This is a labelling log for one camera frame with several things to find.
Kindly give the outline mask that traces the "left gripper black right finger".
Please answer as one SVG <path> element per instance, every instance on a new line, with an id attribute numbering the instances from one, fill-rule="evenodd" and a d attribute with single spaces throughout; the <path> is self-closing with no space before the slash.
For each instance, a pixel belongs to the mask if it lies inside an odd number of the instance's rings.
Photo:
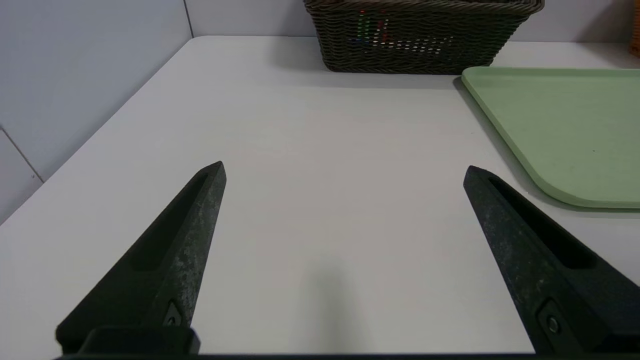
<path id="1" fill-rule="evenodd" d="M 638 285 L 496 174 L 462 183 L 537 354 L 638 354 Z"/>

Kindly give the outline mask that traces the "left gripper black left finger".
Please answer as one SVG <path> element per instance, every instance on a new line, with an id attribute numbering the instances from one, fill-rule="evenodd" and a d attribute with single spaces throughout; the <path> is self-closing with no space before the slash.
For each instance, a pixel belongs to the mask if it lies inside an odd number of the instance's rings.
<path id="1" fill-rule="evenodd" d="M 62 355 L 197 354 L 191 323 L 210 253 L 226 169 L 214 162 L 190 178 L 55 330 Z"/>

